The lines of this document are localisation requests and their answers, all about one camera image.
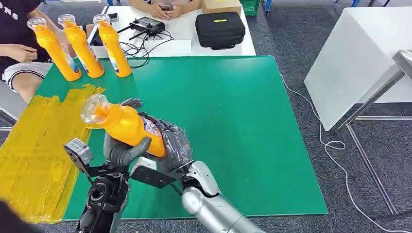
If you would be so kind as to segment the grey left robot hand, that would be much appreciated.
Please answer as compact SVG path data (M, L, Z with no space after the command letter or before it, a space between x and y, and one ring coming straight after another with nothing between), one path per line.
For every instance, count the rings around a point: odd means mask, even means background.
M150 144L150 137L144 137L136 146L112 138L107 132L104 135L103 154L107 162L118 166L127 166L139 156L147 152Z

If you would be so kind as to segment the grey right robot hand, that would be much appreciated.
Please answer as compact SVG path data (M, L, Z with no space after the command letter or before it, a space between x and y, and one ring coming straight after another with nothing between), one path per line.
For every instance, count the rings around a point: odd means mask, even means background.
M147 152L141 155L141 157L155 162L157 171L173 173L193 160L190 141L181 127L166 120L150 116L146 112L139 113L139 115L143 119L154 123L160 130L163 139L166 152L165 157L159 158Z

